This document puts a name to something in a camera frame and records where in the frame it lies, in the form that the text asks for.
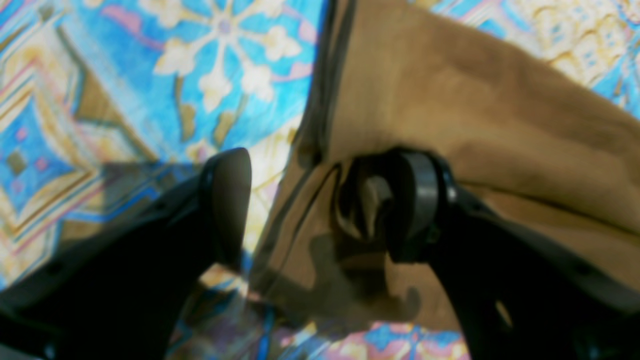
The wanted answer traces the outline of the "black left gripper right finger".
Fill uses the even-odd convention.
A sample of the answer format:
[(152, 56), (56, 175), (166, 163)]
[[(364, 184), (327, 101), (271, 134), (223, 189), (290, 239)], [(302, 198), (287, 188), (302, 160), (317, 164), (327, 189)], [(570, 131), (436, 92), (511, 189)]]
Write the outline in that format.
[(426, 264), (473, 360), (637, 360), (639, 294), (553, 239), (501, 218), (433, 152), (357, 158), (366, 234)]

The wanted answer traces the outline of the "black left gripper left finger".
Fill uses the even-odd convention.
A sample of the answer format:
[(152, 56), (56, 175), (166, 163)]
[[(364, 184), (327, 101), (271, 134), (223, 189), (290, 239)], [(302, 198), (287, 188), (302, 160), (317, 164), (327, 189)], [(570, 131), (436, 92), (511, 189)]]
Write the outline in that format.
[(190, 292), (242, 262), (252, 165), (217, 153), (142, 212), (1, 292), (1, 346), (41, 360), (162, 360)]

